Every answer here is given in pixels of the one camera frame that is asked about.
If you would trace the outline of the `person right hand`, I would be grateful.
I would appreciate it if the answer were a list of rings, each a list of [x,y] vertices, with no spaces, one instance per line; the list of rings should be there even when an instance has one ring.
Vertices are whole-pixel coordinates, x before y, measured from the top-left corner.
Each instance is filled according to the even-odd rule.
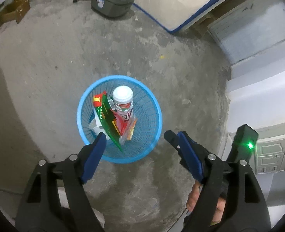
[[[197,180],[192,186],[191,192],[188,195],[188,200],[186,202],[186,208],[188,212],[200,211],[202,214],[206,214],[206,207],[208,206],[208,202],[203,203],[203,198],[201,197],[201,189],[203,185],[199,183]],[[226,199],[223,197],[219,197],[216,208],[213,210],[213,218],[211,220],[211,225],[215,225],[220,223],[223,217],[223,212],[226,204]]]

